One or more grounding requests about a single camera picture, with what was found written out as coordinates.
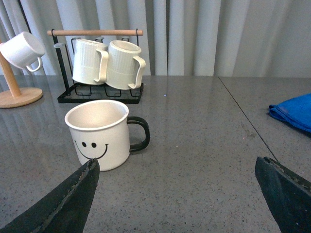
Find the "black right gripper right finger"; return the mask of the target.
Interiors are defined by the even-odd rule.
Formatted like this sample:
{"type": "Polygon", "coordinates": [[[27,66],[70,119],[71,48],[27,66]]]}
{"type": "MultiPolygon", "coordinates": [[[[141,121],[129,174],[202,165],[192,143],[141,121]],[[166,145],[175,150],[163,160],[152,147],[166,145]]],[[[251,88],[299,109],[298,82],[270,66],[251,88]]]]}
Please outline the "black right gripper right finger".
{"type": "Polygon", "coordinates": [[[255,175],[283,233],[311,231],[311,183],[269,157],[258,157],[255,175]]]}

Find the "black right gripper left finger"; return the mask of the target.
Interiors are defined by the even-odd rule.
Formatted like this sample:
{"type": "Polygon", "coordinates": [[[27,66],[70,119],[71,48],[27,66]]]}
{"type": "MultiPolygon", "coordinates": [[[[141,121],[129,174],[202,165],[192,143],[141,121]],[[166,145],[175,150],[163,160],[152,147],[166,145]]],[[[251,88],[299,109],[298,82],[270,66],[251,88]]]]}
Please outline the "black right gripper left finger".
{"type": "Polygon", "coordinates": [[[82,233],[94,199],[99,174],[97,159],[89,160],[0,231],[82,233]]]}

